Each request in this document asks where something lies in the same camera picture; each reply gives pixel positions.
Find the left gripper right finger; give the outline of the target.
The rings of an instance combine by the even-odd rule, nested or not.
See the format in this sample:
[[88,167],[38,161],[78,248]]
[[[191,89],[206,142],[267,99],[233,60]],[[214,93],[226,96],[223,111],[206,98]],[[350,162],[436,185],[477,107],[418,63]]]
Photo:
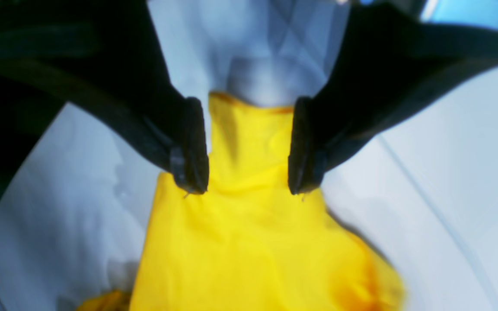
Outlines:
[[496,67],[494,26],[425,22],[389,0],[352,5],[328,81],[294,107],[290,192],[317,189],[374,136]]

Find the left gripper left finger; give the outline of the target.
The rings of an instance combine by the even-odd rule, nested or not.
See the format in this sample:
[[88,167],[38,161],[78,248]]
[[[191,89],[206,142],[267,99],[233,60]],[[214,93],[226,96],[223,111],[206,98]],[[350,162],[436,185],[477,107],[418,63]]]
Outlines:
[[204,116],[172,85],[144,0],[21,0],[0,6],[0,76],[76,104],[176,185],[209,183]]

